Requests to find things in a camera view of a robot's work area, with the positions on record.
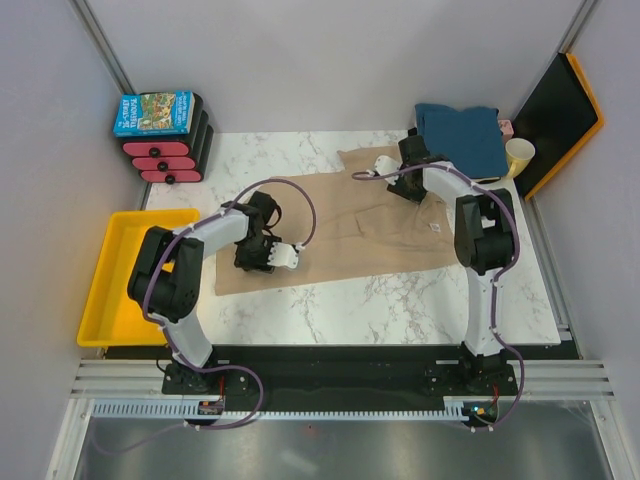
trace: yellow mug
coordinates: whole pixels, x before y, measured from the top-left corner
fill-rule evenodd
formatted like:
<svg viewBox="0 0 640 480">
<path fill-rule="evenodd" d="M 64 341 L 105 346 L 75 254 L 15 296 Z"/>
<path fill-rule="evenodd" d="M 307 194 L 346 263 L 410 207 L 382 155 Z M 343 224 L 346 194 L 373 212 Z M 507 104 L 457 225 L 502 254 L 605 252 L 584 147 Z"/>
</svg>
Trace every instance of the yellow mug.
<svg viewBox="0 0 640 480">
<path fill-rule="evenodd" d="M 524 138 L 512 138 L 504 148 L 507 152 L 507 165 L 509 165 L 509 172 L 505 178 L 515 178 L 520 175 L 536 154 L 536 147 Z"/>
</svg>

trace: white marble table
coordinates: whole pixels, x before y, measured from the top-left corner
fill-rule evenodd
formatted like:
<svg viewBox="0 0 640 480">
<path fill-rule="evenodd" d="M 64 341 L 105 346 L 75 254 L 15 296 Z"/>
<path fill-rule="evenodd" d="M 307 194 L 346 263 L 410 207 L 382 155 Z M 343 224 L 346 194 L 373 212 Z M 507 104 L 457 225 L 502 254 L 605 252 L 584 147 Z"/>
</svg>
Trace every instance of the white marble table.
<svg viewBox="0 0 640 480">
<path fill-rule="evenodd" d="M 406 132 L 297 132 L 215 135 L 204 182 L 155 184 L 147 209 L 195 207 L 202 217 L 245 186 L 275 175 L 335 172 L 338 150 L 396 143 Z M 507 187 L 515 196 L 513 181 Z M 499 319 L 515 344 L 559 343 L 522 208 L 514 201 L 522 254 L 505 285 Z M 453 213 L 449 212 L 452 221 Z M 205 261 L 198 304 L 213 344 L 457 344 L 467 326 L 460 265 L 217 297 L 215 257 Z"/>
</svg>

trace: beige cloth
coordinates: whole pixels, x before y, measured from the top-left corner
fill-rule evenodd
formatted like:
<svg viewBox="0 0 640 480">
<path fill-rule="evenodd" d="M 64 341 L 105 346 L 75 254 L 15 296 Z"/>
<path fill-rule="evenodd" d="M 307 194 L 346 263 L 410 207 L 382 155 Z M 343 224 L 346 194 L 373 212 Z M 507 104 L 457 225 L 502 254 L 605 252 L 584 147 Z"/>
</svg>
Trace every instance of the beige cloth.
<svg viewBox="0 0 640 480">
<path fill-rule="evenodd" d="M 351 174 L 372 168 L 379 155 L 400 158 L 397 146 L 338 152 L 345 165 L 339 173 L 288 177 L 313 200 L 316 234 L 300 254 L 295 271 L 269 275 L 233 266 L 235 246 L 217 253 L 217 295 L 292 287 L 386 273 L 413 272 L 456 263 L 446 206 L 428 194 L 415 205 L 386 191 L 387 182 L 356 181 Z M 311 228 L 309 206 L 300 192 L 283 184 L 260 188 L 282 207 L 273 233 L 286 243 L 303 241 Z"/>
</svg>

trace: white wall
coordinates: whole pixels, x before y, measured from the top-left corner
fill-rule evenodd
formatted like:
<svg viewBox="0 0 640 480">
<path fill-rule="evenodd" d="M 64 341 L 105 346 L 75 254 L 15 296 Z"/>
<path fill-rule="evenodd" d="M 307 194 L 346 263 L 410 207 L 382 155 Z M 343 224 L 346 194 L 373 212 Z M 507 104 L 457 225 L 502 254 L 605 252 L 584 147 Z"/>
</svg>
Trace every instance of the white wall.
<svg viewBox="0 0 640 480">
<path fill-rule="evenodd" d="M 640 446 L 640 3 L 601 2 L 575 54 L 606 125 L 538 195 L 580 345 Z"/>
<path fill-rule="evenodd" d="M 0 15 L 0 476 L 44 477 L 112 211 L 142 184 L 110 135 L 118 92 L 65 0 Z"/>
<path fill-rule="evenodd" d="M 401 130 L 419 101 L 509 116 L 580 0 L 89 0 L 134 88 L 217 131 Z"/>
</svg>

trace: yellow tray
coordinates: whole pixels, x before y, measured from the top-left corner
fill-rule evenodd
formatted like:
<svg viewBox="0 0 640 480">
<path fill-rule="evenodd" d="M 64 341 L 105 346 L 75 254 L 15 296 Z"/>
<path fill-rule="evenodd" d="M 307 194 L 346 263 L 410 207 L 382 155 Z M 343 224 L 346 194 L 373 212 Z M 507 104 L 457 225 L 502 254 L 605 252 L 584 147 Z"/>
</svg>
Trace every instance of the yellow tray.
<svg viewBox="0 0 640 480">
<path fill-rule="evenodd" d="M 81 347 L 164 345 L 158 327 L 127 296 L 127 283 L 150 227 L 176 228 L 200 218 L 196 209 L 116 212 L 109 220 L 78 331 Z"/>
</svg>

